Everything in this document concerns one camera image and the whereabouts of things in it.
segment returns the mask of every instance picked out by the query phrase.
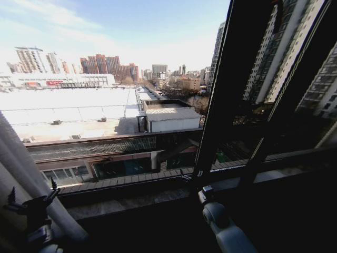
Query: high-rise building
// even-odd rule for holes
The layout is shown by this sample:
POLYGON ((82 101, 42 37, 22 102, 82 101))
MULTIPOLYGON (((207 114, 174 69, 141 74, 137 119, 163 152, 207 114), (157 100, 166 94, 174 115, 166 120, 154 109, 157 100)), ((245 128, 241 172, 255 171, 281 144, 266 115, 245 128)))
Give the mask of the high-rise building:
POLYGON ((70 71, 69 71, 69 67, 68 67, 68 64, 66 62, 62 62, 62 67, 63 67, 63 70, 66 74, 70 74, 70 71))
POLYGON ((79 73, 79 71, 76 69, 76 66, 75 66, 75 64, 74 64, 74 63, 72 64, 72 67, 73 67, 74 74, 77 74, 77 73, 79 73))
POLYGON ((82 66, 82 73, 89 74, 89 61, 86 58, 80 58, 81 66, 82 66))
POLYGON ((297 111, 337 118, 337 43, 297 107, 297 111))
POLYGON ((96 54, 96 60, 97 60, 97 66, 98 66, 99 73, 100 74, 107 74, 107 66, 106 66, 105 55, 96 54))
POLYGON ((211 69, 210 69, 210 77, 209 77, 209 82, 207 84, 207 92, 210 92, 212 88, 214 71, 215 71, 217 59, 219 58, 219 54, 220 54, 220 45, 221 45, 222 36, 224 34, 224 30, 225 30, 225 24, 226 22, 221 23, 219 26, 219 29, 217 30, 215 48, 214 48, 214 53, 213 53, 213 58, 212 58, 211 69))
POLYGON ((15 64, 7 62, 7 66, 12 73, 25 73, 25 68, 23 67, 23 64, 21 62, 15 64))
POLYGON ((130 63, 130 76, 132 78, 132 81, 138 81, 138 66, 135 66, 134 63, 130 63))
POLYGON ((152 75, 155 75, 159 72, 167 73, 167 65, 153 64, 152 65, 152 75))
POLYGON ((51 68, 52 73, 59 74, 61 72, 56 53, 48 53, 46 55, 48 64, 51 68))
POLYGON ((144 70, 144 77, 146 77, 147 80, 152 79, 152 71, 151 70, 144 70))
POLYGON ((185 66, 185 64, 183 64, 183 67, 182 67, 182 74, 183 75, 186 74, 186 66, 185 66))
POLYGON ((42 49, 36 47, 16 47, 16 53, 26 73, 48 73, 47 58, 42 49))
POLYGON ((99 74, 96 56, 88 56, 88 73, 99 74))
POLYGON ((115 76, 115 80, 120 81, 117 77, 117 70, 120 65, 120 57, 106 57, 105 60, 108 74, 113 74, 115 76))
POLYGON ((243 99, 254 104, 275 101, 296 55, 324 1, 285 1, 280 29, 273 33, 277 9, 271 14, 255 58, 243 99))

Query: white building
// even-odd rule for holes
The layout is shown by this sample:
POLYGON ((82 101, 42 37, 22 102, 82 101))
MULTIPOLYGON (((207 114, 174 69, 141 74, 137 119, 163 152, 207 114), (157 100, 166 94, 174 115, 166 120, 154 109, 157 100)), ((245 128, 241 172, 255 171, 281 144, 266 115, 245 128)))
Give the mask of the white building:
POLYGON ((147 100, 143 108, 150 133, 198 129, 202 117, 180 100, 147 100))
POLYGON ((269 85, 269 90, 267 93, 267 96, 265 96, 265 93, 260 95, 260 99, 258 101, 261 101, 265 97, 265 102, 266 103, 272 103, 276 100, 276 97, 282 87, 282 84, 285 81, 285 78, 287 77, 295 59, 300 51, 304 40, 323 4, 324 0, 319 0, 319 1, 311 1, 311 4, 308 5, 306 8, 305 14, 303 15, 303 18, 301 19, 300 24, 298 25, 296 32, 293 36, 293 39, 290 43, 290 47, 283 58, 282 64, 279 68, 279 71, 275 75, 275 78, 273 82, 268 83, 269 85))
POLYGON ((47 57, 36 47, 16 47, 16 53, 27 73, 48 73, 47 57))
POLYGON ((3 87, 52 87, 57 83, 96 82, 100 87, 111 87, 115 78, 111 74, 10 74, 0 75, 3 87))
POLYGON ((60 74, 61 73, 60 61, 57 59, 56 53, 55 52, 48 53, 46 57, 52 73, 60 74))
POLYGON ((220 54, 220 45, 221 45, 222 36, 224 34, 225 25, 226 25, 226 22, 221 23, 220 26, 219 26, 219 29, 217 30, 214 53, 213 53, 212 64, 211 64, 211 69, 210 69, 210 77, 209 77, 209 81, 207 83, 207 91, 208 92, 211 91, 212 81, 213 81, 213 77, 214 77, 214 71, 215 71, 217 59, 219 58, 219 54, 220 54))

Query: wall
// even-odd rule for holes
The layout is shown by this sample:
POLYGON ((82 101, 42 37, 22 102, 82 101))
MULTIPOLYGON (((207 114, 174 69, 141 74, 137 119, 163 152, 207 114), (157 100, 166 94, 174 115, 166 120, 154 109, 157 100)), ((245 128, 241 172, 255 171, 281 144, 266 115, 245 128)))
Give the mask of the wall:
POLYGON ((200 119, 152 121, 152 132, 174 131, 199 128, 200 119))

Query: white curtain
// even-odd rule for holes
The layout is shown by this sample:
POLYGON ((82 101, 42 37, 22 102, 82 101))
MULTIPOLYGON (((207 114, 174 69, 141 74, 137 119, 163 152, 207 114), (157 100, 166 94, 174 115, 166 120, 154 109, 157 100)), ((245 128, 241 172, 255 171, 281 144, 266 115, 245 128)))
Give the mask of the white curtain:
MULTIPOLYGON (((0 202, 2 203, 11 189, 10 184, 16 186, 17 202, 27 198, 36 198, 48 195, 49 187, 36 167, 21 140, 0 111, 0 202)), ((81 241, 87 238, 85 230, 70 216, 60 201, 55 198, 48 207, 48 215, 55 223, 55 228, 60 230, 73 240, 81 241)), ((19 217, 13 220, 17 226, 22 226, 19 217)))

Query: white rooftop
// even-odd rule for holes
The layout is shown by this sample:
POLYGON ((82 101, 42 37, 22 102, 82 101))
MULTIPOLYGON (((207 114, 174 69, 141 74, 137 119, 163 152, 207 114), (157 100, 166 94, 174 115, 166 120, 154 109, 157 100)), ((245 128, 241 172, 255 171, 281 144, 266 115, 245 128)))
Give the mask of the white rooftop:
POLYGON ((197 119, 201 115, 190 108, 155 109, 146 111, 149 121, 197 119))

